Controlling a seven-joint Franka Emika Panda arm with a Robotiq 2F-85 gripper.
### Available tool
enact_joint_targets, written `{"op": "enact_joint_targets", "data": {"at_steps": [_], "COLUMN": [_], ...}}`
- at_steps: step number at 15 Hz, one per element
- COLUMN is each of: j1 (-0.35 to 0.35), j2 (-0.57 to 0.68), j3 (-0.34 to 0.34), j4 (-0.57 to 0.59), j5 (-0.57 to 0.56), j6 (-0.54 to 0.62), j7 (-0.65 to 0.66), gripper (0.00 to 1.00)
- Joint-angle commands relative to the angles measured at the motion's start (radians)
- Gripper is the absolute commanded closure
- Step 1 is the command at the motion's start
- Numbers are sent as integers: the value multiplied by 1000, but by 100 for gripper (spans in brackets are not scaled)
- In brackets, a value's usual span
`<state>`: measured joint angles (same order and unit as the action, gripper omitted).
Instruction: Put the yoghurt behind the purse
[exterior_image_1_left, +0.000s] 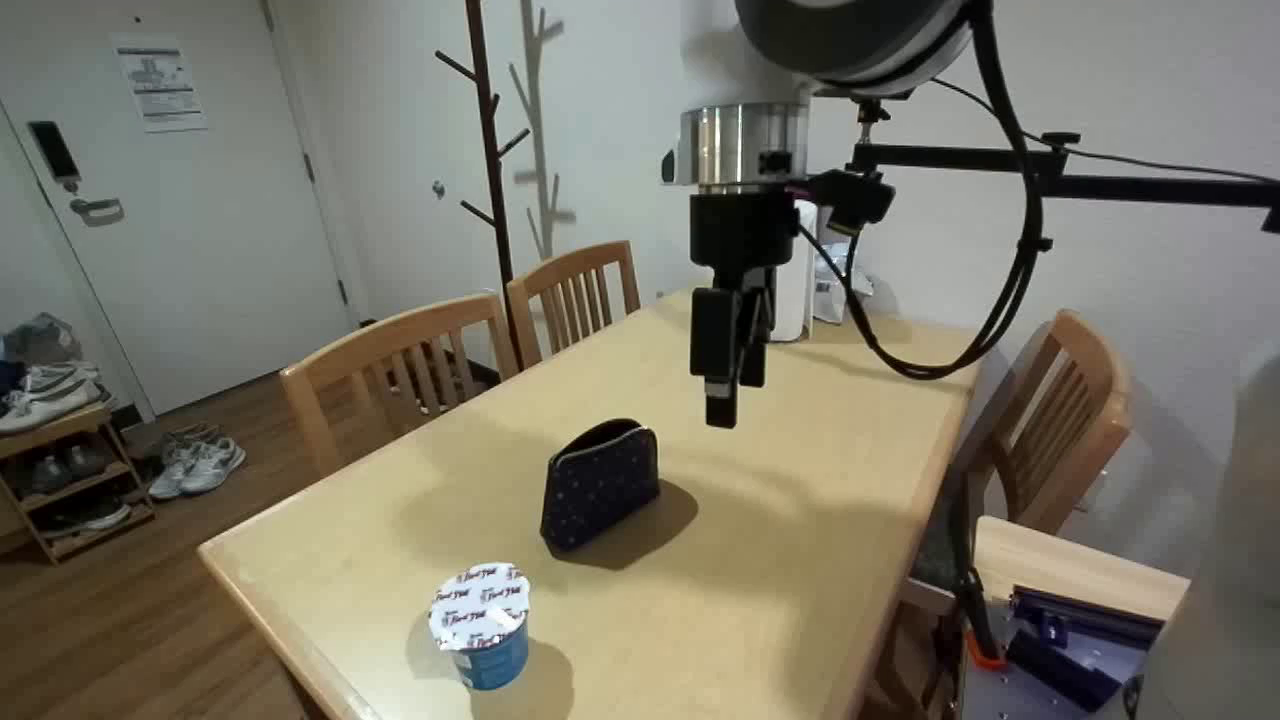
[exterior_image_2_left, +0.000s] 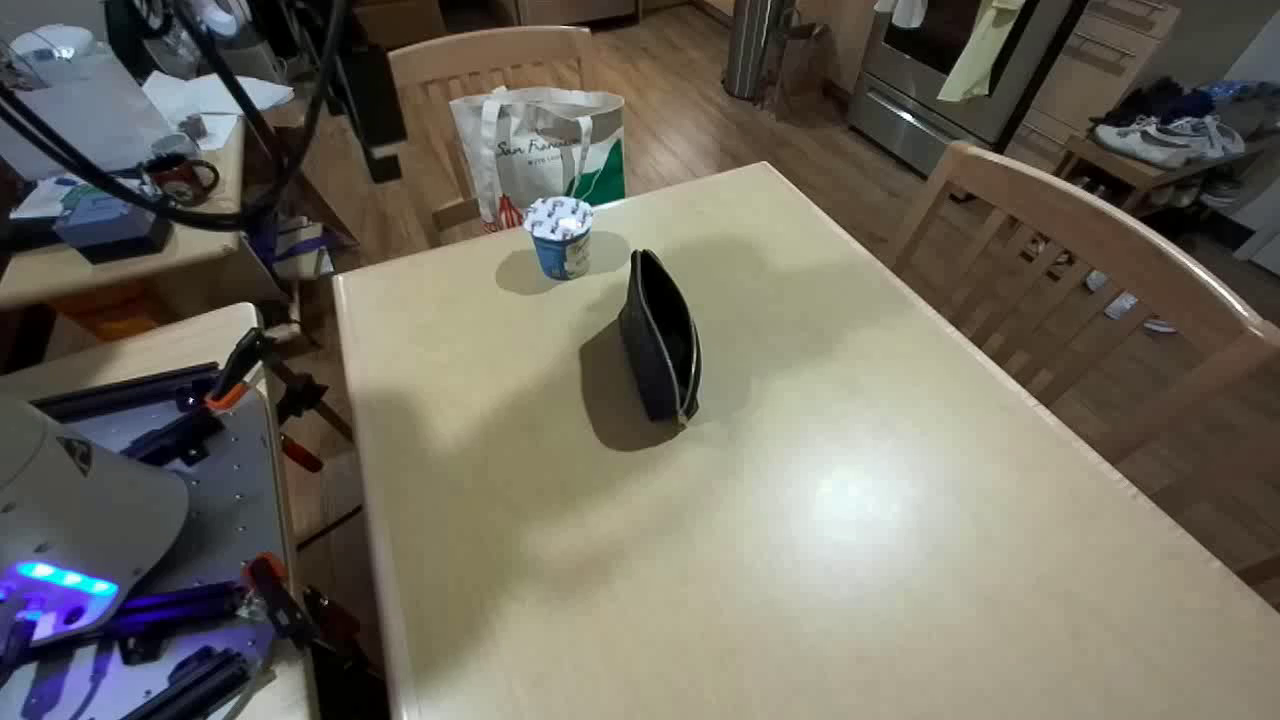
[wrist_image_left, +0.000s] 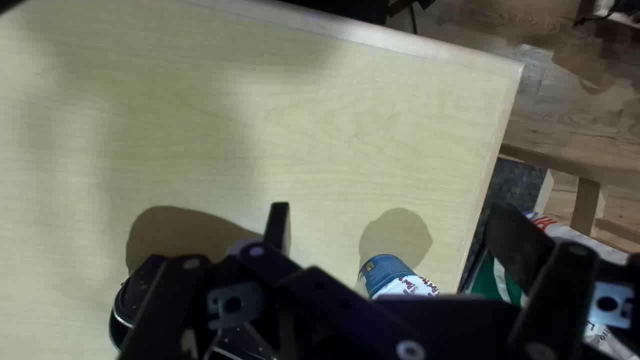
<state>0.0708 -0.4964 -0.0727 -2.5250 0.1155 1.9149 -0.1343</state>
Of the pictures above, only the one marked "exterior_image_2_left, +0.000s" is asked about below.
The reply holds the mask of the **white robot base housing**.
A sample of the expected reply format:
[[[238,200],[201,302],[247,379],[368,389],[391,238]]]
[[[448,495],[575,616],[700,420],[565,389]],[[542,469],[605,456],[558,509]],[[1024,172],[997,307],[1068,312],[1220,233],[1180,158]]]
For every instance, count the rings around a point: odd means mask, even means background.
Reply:
[[[107,624],[189,523],[189,484],[55,425],[0,405],[0,595],[34,643]]]

